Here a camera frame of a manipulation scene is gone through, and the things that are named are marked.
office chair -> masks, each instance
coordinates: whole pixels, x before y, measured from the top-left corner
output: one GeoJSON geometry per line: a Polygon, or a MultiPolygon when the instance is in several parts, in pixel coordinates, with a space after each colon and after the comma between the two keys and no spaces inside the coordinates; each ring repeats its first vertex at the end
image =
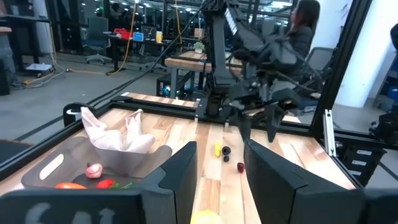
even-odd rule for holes
{"type": "Polygon", "coordinates": [[[95,55],[89,55],[86,57],[86,63],[90,63],[92,60],[97,60],[106,64],[105,60],[112,61],[111,58],[100,55],[100,50],[104,50],[111,46],[111,41],[108,35],[108,19],[103,17],[91,17],[88,21],[88,33],[85,40],[83,40],[83,46],[89,47],[97,51],[95,55]]]}
{"type": "MultiPolygon", "coordinates": [[[[331,48],[314,47],[307,58],[307,64],[319,72],[323,81],[325,81],[331,75],[331,63],[333,61],[334,52],[335,50],[331,48]]],[[[304,84],[308,80],[310,80],[308,77],[303,77],[303,80],[301,80],[299,83],[304,84]]],[[[313,82],[307,85],[307,87],[317,88],[317,84],[313,82]]],[[[302,103],[297,109],[291,110],[291,112],[296,116],[314,113],[317,109],[318,99],[308,96],[305,94],[307,91],[300,87],[295,87],[294,90],[298,95],[301,96],[302,103]]]]}
{"type": "MultiPolygon", "coordinates": [[[[142,29],[142,33],[144,34],[144,39],[151,37],[151,38],[154,38],[154,41],[156,40],[156,27],[142,26],[141,29],[142,29]]],[[[141,56],[145,57],[146,59],[148,59],[149,56],[159,57],[162,54],[162,51],[160,50],[160,47],[158,45],[150,45],[150,44],[142,43],[139,54],[141,56]]],[[[139,66],[139,70],[143,70],[143,68],[151,68],[151,66],[153,66],[153,64],[154,64],[154,61],[144,63],[139,66]]],[[[167,67],[165,67],[159,63],[155,64],[154,68],[162,69],[165,72],[167,71],[167,67]]]]}

woman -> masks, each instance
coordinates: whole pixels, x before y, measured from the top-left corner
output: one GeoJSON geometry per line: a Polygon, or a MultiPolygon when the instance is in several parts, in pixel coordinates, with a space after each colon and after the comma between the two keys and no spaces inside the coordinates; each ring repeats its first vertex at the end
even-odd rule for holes
{"type": "MultiPolygon", "coordinates": [[[[290,18],[292,28],[287,33],[287,36],[289,37],[293,49],[302,58],[306,58],[310,53],[312,39],[317,29],[319,14],[320,4],[318,1],[301,0],[290,18]]],[[[307,70],[308,68],[306,68],[304,62],[297,59],[295,66],[283,72],[294,80],[300,80],[306,74],[307,70]]],[[[294,88],[294,86],[293,83],[279,78],[275,81],[272,89],[273,91],[277,91],[284,88],[294,88]]]]}

wooden countertop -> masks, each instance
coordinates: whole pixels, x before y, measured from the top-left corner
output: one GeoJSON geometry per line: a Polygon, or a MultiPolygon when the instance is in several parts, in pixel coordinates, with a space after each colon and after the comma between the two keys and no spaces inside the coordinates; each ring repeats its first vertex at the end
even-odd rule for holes
{"type": "MultiPolygon", "coordinates": [[[[226,52],[226,58],[230,55],[231,53],[226,52]]],[[[204,60],[206,59],[205,54],[199,54],[194,51],[188,51],[185,53],[182,53],[179,55],[180,57],[186,57],[186,58],[193,58],[193,59],[200,59],[204,60]]],[[[202,71],[203,70],[203,62],[193,62],[189,60],[184,60],[184,59],[178,59],[178,58],[167,58],[164,61],[165,65],[170,67],[170,68],[181,68],[181,69],[186,69],[186,70],[195,70],[195,71],[202,71]]],[[[232,58],[231,61],[232,65],[242,65],[242,63],[239,60],[236,60],[235,58],[232,58]]],[[[235,73],[239,73],[241,71],[241,68],[238,67],[231,67],[231,70],[235,73]]],[[[206,72],[211,72],[211,64],[207,63],[206,64],[206,72]]]]}
{"type": "Polygon", "coordinates": [[[0,32],[12,32],[10,27],[0,27],[0,32]]]}
{"type": "MultiPolygon", "coordinates": [[[[182,100],[134,93],[126,93],[124,95],[142,100],[195,106],[194,102],[182,100]]],[[[126,127],[124,122],[120,122],[120,120],[131,113],[132,111],[113,109],[100,117],[100,120],[108,125],[108,129],[118,129],[125,135],[126,127]]],[[[224,224],[260,223],[246,173],[240,174],[236,170],[236,164],[243,162],[243,142],[237,127],[225,129],[219,124],[195,123],[194,120],[147,114],[145,111],[142,116],[142,123],[144,132],[151,133],[156,138],[156,142],[151,149],[152,152],[159,146],[166,144],[173,149],[174,154],[187,142],[197,142],[198,183],[193,212],[212,210],[220,215],[224,224]],[[217,141],[221,141],[223,146],[229,146],[232,149],[229,162],[222,162],[222,159],[214,156],[214,145],[217,141]]],[[[86,133],[81,130],[72,137],[75,136],[86,137],[86,133]]],[[[269,143],[266,136],[264,131],[254,129],[251,133],[253,140],[310,172],[347,189],[354,188],[316,140],[278,133],[274,142],[269,143]]],[[[6,180],[0,182],[0,194],[22,189],[22,176],[57,147],[55,146],[6,180]]]]}

small yellow object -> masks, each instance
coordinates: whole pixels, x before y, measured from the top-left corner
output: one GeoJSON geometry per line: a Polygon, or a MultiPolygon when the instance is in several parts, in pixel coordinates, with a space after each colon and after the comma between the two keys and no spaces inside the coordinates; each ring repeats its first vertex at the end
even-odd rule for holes
{"type": "Polygon", "coordinates": [[[217,158],[221,155],[221,142],[216,142],[214,145],[214,154],[216,155],[217,158]]]}
{"type": "Polygon", "coordinates": [[[191,224],[221,224],[221,218],[213,211],[204,210],[192,215],[191,224]]]}
{"type": "Polygon", "coordinates": [[[24,85],[30,85],[30,80],[26,80],[22,82],[24,85]]]}
{"type": "Polygon", "coordinates": [[[163,41],[163,33],[161,31],[156,31],[156,42],[161,44],[163,41]]]}

white logo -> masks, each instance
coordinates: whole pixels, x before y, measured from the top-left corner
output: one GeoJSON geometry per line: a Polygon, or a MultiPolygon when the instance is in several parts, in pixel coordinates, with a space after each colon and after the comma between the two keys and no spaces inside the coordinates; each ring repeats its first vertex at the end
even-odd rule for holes
{"type": "MultiPolygon", "coordinates": [[[[49,203],[38,203],[28,210],[25,216],[25,224],[44,224],[40,222],[42,215],[51,208],[49,203]]],[[[99,224],[113,224],[114,211],[104,208],[99,213],[99,224]]],[[[92,217],[87,212],[78,211],[73,217],[72,224],[92,224],[92,217]]]]}

